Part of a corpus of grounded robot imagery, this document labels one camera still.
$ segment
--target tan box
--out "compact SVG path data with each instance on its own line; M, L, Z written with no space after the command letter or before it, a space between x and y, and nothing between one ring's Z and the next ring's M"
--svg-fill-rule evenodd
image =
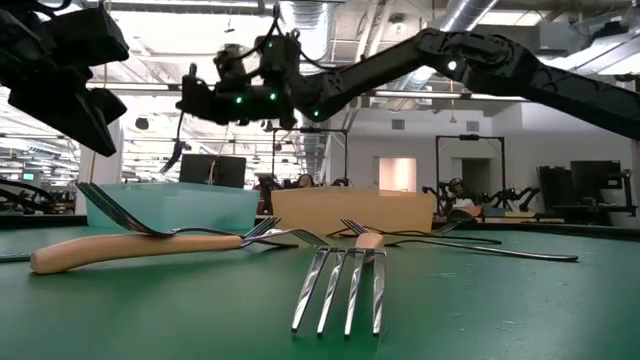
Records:
M330 234L345 228L340 219L352 219L384 231L431 231L436 199L431 194L322 187L274 191L274 216L282 229L302 228Z

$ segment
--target table surface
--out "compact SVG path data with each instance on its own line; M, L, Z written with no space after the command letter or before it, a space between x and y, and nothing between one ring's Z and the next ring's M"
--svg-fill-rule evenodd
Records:
M0 252L93 235L0 232ZM524 232L459 232L503 248L580 256L550 263L428 245L388 248L383 331L371 335L371 269L343 335L349 267L323 338L328 269L297 335L293 309L313 249L112 261L38 276L0 264L0 359L640 358L640 243Z

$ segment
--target blue plastic container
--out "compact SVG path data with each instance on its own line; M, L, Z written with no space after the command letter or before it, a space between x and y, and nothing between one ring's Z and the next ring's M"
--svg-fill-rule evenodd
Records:
M150 228L206 227L223 231L251 229L260 193L188 183L100 185L109 196ZM120 228L87 201L90 226Z

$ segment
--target computer screen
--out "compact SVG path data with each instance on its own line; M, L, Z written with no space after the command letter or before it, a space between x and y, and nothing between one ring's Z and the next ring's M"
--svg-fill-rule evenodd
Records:
M578 198L592 197L602 201L600 190L622 189L622 180L611 178L611 175L621 172L619 161L571 162L571 175Z
M244 188L244 177L247 167L247 159L244 157L183 154L179 181L194 184L208 184L212 165L213 185Z

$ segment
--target wooden handle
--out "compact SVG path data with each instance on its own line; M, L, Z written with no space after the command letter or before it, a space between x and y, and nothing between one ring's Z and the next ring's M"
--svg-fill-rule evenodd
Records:
M237 249L241 245L242 239L239 236L89 236L37 250L31 255L31 270L37 274L55 274L107 260Z
M364 233L358 236L356 240L356 248L359 249L376 249L384 247L384 236L376 233ZM367 256L364 259L365 264L370 263L373 256Z

